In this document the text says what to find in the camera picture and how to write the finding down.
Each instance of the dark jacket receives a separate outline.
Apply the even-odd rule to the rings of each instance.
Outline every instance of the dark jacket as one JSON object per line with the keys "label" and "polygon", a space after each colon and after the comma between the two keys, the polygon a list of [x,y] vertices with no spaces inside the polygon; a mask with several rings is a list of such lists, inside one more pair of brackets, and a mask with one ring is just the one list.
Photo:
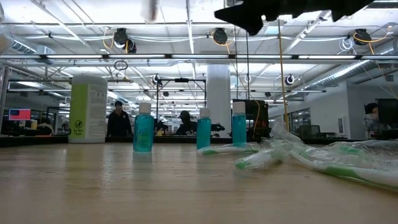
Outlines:
{"label": "dark jacket", "polygon": [[107,136],[127,136],[131,134],[129,115],[122,111],[120,115],[114,111],[109,115]]}
{"label": "dark jacket", "polygon": [[191,135],[198,129],[198,123],[190,121],[180,125],[175,134],[177,135]]}

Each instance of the plastic packaging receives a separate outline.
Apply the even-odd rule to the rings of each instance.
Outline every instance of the plastic packaging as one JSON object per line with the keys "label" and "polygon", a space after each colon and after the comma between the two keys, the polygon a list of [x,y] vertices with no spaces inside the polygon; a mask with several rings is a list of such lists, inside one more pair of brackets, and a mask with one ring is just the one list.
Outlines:
{"label": "plastic packaging", "polygon": [[197,129],[197,149],[210,146],[211,138],[211,120],[210,110],[208,108],[200,109],[200,119]]}
{"label": "plastic packaging", "polygon": [[134,121],[133,150],[151,152],[154,143],[154,118],[150,115],[150,103],[139,104],[139,115]]}
{"label": "plastic packaging", "polygon": [[246,143],[246,108],[244,102],[233,103],[232,115],[232,143],[240,145]]}
{"label": "plastic packaging", "polygon": [[242,143],[240,145],[227,144],[224,146],[204,147],[197,152],[203,155],[231,153],[231,152],[259,152],[261,151],[258,143]]}
{"label": "plastic packaging", "polygon": [[303,165],[337,177],[398,190],[397,141],[336,142],[317,148],[298,141],[281,124],[276,124],[272,136],[287,143],[275,144],[275,149],[288,151]]}
{"label": "plastic packaging", "polygon": [[283,149],[266,149],[248,157],[236,160],[235,167],[240,170],[268,169],[269,166],[277,164],[289,155]]}

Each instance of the plastic bottle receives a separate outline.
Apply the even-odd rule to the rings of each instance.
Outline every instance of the plastic bottle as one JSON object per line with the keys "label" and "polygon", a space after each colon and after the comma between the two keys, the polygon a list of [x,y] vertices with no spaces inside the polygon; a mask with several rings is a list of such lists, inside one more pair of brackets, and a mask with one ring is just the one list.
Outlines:
{"label": "plastic bottle", "polygon": [[246,143],[246,106],[244,102],[232,104],[232,143],[235,146]]}
{"label": "plastic bottle", "polygon": [[151,152],[154,144],[154,118],[150,115],[150,103],[140,103],[138,113],[134,121],[133,150]]}
{"label": "plastic bottle", "polygon": [[199,112],[198,130],[197,130],[197,149],[210,146],[211,138],[211,120],[210,110],[201,108]]}

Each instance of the fluorescent light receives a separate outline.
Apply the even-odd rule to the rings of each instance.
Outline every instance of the fluorescent light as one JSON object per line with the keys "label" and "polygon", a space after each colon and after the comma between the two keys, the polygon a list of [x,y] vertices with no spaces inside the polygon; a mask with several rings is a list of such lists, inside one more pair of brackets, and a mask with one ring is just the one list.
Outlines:
{"label": "fluorescent light", "polygon": [[[249,59],[280,59],[280,55],[248,55]],[[237,55],[236,58],[238,59],[247,59],[247,55]],[[292,58],[291,55],[282,55],[283,59],[290,59]]]}
{"label": "fluorescent light", "polygon": [[164,58],[165,55],[153,54],[153,55],[142,55],[142,54],[118,54],[109,55],[109,58]]}
{"label": "fluorescent light", "polygon": [[0,55],[0,59],[40,59],[39,55]]}
{"label": "fluorescent light", "polygon": [[52,94],[52,95],[54,95],[54,96],[58,96],[58,97],[65,97],[65,96],[63,96],[63,95],[61,95],[61,94],[59,94],[59,93],[54,93],[54,92],[49,92],[50,94]]}
{"label": "fluorescent light", "polygon": [[283,100],[264,100],[265,102],[268,102],[268,103],[273,103],[273,102],[282,102],[283,103]]}
{"label": "fluorescent light", "polygon": [[113,92],[111,92],[111,91],[108,91],[108,97],[114,98],[115,100],[119,99],[119,97],[117,96],[117,94],[115,94],[115,93],[113,93]]}
{"label": "fluorescent light", "polygon": [[172,55],[172,58],[195,58],[195,59],[206,59],[206,58],[214,58],[214,59],[221,59],[221,58],[229,58],[229,55]]}
{"label": "fluorescent light", "polygon": [[356,55],[300,55],[298,59],[354,59]]}
{"label": "fluorescent light", "polygon": [[51,91],[51,92],[70,92],[71,90],[61,89],[61,90],[43,90],[43,91]]}
{"label": "fluorescent light", "polygon": [[81,59],[81,58],[102,58],[102,55],[47,55],[47,58],[64,58],[64,59],[70,59],[70,58],[74,58],[74,59]]}
{"label": "fluorescent light", "polygon": [[109,52],[106,49],[100,49],[100,51],[106,52],[107,54],[109,54]]}
{"label": "fluorescent light", "polygon": [[398,59],[398,55],[364,55],[361,59]]}
{"label": "fluorescent light", "polygon": [[34,83],[34,82],[17,82],[18,84],[25,85],[25,86],[30,86],[34,88],[41,88],[42,85]]}

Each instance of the wooden table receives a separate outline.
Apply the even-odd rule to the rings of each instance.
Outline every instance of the wooden table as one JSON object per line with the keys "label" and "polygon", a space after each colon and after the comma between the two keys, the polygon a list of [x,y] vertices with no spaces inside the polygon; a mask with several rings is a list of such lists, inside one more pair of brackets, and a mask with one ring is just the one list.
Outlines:
{"label": "wooden table", "polygon": [[293,160],[234,170],[243,155],[194,145],[59,144],[0,150],[1,223],[396,223],[398,194]]}

